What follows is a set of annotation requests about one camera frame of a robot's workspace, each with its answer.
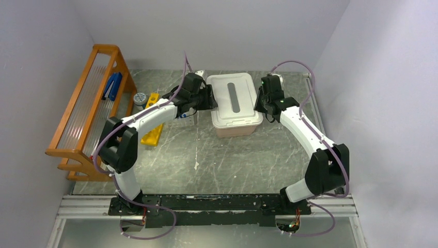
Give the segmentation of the white plastic lid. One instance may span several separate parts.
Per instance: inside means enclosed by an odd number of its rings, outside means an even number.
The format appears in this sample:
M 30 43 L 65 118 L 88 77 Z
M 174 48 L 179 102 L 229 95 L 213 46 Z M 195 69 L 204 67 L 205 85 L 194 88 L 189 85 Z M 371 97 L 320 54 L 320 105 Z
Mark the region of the white plastic lid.
M 207 84 L 212 86 L 217 102 L 217 107 L 211 111 L 215 128 L 246 128 L 262 123 L 262 114 L 254 110 L 257 93 L 251 75 L 211 75 L 207 78 Z

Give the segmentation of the pink plastic bin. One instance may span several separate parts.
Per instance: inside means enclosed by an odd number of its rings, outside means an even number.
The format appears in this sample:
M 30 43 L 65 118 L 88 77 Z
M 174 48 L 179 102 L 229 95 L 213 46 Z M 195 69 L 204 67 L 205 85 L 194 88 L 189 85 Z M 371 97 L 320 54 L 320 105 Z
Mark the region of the pink plastic bin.
M 228 127 L 224 129 L 215 128 L 216 135 L 220 138 L 224 137 L 236 137 L 236 136 L 247 136 L 251 135 L 258 125 L 241 126 L 241 127 Z

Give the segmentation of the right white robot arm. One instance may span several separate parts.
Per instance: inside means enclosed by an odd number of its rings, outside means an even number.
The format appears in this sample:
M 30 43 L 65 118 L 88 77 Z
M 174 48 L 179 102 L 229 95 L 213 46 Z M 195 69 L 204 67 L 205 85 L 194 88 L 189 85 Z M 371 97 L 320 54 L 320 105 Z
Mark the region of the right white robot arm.
M 283 197 L 278 201 L 279 208 L 283 213 L 291 214 L 302 200 L 349 187 L 349 149 L 323 135 L 295 98 L 285 97 L 282 80 L 277 74 L 262 77 L 254 109 L 282 124 L 309 156 L 303 179 L 280 191 Z

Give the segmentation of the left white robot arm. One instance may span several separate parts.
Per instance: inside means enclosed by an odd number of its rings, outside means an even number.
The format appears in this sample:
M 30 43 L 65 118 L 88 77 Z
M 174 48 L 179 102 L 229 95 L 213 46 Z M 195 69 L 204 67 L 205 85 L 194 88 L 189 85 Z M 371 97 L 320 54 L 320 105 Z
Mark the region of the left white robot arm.
M 143 193 L 134 172 L 141 139 L 159 125 L 190 110 L 197 112 L 216 107 L 212 86 L 206 83 L 205 71 L 200 70 L 186 74 L 179 86 L 145 110 L 122 119 L 107 119 L 93 156 L 100 157 L 107 166 L 107 175 L 114 179 L 117 194 L 124 199 L 122 208 L 128 214 L 138 214 L 143 208 Z

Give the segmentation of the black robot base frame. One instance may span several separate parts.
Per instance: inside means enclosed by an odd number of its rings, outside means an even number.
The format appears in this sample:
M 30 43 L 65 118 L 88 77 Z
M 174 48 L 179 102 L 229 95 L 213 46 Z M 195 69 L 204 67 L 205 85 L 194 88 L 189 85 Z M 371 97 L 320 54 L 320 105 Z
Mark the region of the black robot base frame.
M 268 194 L 145 194 L 143 207 L 113 197 L 107 214 L 137 223 L 145 218 L 146 228 L 206 225 L 282 226 L 281 216 L 295 219 L 310 215 L 307 201 L 290 203 L 278 193 Z

